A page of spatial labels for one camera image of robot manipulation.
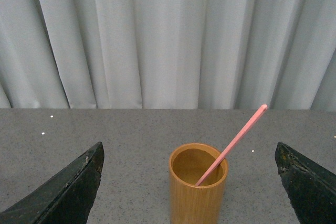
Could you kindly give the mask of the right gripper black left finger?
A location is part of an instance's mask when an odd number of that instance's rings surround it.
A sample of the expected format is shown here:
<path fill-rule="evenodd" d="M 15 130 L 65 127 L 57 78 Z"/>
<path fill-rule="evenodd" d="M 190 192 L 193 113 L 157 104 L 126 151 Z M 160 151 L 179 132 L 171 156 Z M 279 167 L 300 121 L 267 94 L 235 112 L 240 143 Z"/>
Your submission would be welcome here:
<path fill-rule="evenodd" d="M 1 223 L 86 223 L 101 181 L 96 143 L 31 194 L 1 212 Z"/>

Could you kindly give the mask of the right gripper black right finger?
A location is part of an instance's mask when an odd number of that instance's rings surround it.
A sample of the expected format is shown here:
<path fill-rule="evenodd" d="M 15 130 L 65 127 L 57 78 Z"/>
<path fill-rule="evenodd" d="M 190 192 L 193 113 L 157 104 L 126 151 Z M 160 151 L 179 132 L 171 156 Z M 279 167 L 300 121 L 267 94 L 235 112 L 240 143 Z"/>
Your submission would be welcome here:
<path fill-rule="evenodd" d="M 335 223 L 335 174 L 279 142 L 275 161 L 300 223 Z"/>

